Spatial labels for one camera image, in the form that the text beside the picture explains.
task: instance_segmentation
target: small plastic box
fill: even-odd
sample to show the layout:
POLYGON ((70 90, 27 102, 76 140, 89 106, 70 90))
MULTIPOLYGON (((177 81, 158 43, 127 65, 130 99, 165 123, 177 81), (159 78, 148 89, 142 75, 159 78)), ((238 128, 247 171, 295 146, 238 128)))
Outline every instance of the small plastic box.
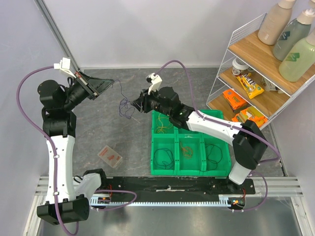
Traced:
POLYGON ((98 156, 112 168, 116 168, 123 160, 122 156, 107 145, 98 153, 98 156))

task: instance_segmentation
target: white bracket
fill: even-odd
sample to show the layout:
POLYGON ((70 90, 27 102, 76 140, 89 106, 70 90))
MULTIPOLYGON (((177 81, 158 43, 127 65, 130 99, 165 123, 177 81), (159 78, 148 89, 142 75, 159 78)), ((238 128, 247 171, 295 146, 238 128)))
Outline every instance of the white bracket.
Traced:
POLYGON ((70 58, 62 58, 59 63, 54 63, 54 69, 59 70, 67 77, 75 78, 75 75, 70 70, 70 61, 70 58))
POLYGON ((159 75, 154 75, 154 73, 147 76, 147 79, 151 79, 152 85, 149 87, 148 95, 150 95, 151 91, 158 90, 159 86, 162 83, 162 79, 159 75))

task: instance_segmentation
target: green label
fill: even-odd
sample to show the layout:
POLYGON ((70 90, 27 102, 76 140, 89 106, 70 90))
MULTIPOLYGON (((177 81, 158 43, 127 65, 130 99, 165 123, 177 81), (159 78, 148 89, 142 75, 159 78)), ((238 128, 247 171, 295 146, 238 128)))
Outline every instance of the green label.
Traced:
POLYGON ((300 53, 290 53, 289 55, 287 55, 285 60, 296 61, 298 58, 300 58, 300 53))
POLYGON ((290 36, 290 31, 283 32, 279 38, 279 40, 287 40, 287 38, 290 36))

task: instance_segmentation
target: bottle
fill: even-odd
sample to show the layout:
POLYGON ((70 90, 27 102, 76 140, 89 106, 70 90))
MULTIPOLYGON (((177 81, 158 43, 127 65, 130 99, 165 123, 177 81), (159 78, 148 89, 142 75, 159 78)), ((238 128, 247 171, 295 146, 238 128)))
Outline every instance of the bottle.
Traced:
POLYGON ((295 0, 280 0, 265 17, 258 31, 258 38, 267 45, 274 45, 289 22, 295 0))
POLYGON ((279 66, 280 74, 296 82, 315 62, 315 30, 298 41, 279 66))
POLYGON ((275 58, 283 61, 294 44, 309 34, 314 17, 315 12, 313 9, 304 10, 285 27, 272 50, 275 58))

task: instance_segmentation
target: green storage tray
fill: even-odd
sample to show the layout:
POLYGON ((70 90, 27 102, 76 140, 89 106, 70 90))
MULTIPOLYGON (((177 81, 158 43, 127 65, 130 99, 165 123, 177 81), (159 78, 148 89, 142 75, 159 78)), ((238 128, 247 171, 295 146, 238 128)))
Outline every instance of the green storage tray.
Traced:
MULTIPOLYGON (((223 118, 221 111, 201 112, 223 118)), ((230 173, 231 165, 226 142, 203 133, 178 129, 167 116, 153 111, 151 174, 225 177, 230 173)))

